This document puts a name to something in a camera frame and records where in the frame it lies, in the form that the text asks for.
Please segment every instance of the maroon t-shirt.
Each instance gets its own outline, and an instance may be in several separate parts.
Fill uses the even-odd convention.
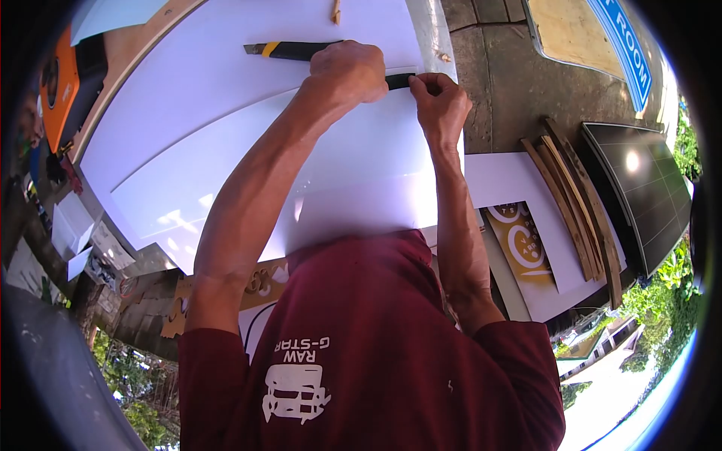
[[[232,333],[180,337],[183,451],[559,446],[546,327],[456,330],[419,231],[344,238],[288,262],[252,365]]]

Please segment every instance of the building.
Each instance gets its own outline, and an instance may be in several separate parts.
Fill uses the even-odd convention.
[[[636,320],[620,318],[596,336],[572,345],[567,353],[557,358],[561,383],[588,382],[600,372],[619,371],[622,361],[634,353],[643,330],[644,325],[639,325]]]

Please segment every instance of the blue sign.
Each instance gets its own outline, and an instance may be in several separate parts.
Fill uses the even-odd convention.
[[[637,35],[617,0],[587,0],[617,54],[627,79],[635,111],[642,111],[652,86],[652,74]]]

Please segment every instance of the solar panel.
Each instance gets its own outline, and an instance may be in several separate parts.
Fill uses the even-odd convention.
[[[644,128],[583,123],[597,159],[634,230],[643,272],[652,275],[690,222],[692,199],[664,135]]]

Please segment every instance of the man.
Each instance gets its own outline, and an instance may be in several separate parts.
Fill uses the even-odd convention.
[[[565,423],[543,324],[505,321],[456,151],[471,103],[446,75],[410,77],[438,191],[443,314],[417,230],[288,255],[290,279],[248,364],[241,294],[301,165],[329,126],[388,91],[381,51],[344,41],[219,192],[179,343],[189,450],[550,450]]]

